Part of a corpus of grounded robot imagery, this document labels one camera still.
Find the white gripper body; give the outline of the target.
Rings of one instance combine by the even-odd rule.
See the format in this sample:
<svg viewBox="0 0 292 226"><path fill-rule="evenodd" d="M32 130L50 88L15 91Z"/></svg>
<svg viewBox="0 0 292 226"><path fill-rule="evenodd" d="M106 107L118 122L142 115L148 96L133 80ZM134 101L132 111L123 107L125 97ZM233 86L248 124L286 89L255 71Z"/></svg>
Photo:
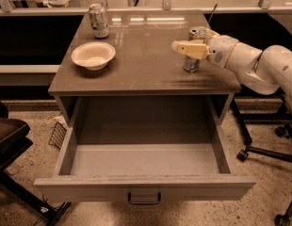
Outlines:
<svg viewBox="0 0 292 226"><path fill-rule="evenodd" d="M212 38L208 42L209 56L207 60L211 64L223 69L237 44L238 40L229 36L217 36Z"/></svg>

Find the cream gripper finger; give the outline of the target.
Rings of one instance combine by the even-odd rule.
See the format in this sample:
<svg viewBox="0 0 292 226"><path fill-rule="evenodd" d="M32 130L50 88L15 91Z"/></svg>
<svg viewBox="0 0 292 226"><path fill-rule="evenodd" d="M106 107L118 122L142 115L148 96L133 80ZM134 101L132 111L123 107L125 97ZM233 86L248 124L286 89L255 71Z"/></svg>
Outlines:
<svg viewBox="0 0 292 226"><path fill-rule="evenodd" d="M212 38L219 36L218 32L213 31L203 26L200 27L200 31L201 31L201 40L203 41L204 44L207 44Z"/></svg>
<svg viewBox="0 0 292 226"><path fill-rule="evenodd" d="M195 59L205 59L210 55L209 47L204 43L187 40L176 40L171 48L174 52L192 57Z"/></svg>

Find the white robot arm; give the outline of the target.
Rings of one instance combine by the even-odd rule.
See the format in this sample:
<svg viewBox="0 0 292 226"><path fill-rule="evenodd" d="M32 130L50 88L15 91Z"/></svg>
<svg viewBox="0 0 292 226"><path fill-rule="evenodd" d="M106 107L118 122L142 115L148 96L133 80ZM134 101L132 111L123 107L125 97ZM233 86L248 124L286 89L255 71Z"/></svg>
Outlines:
<svg viewBox="0 0 292 226"><path fill-rule="evenodd" d="M270 95L284 92L284 102L292 114L292 52L281 45L260 50L235 38L220 35L203 26L196 30L197 39L176 40L172 50L194 59L227 69L248 89Z"/></svg>

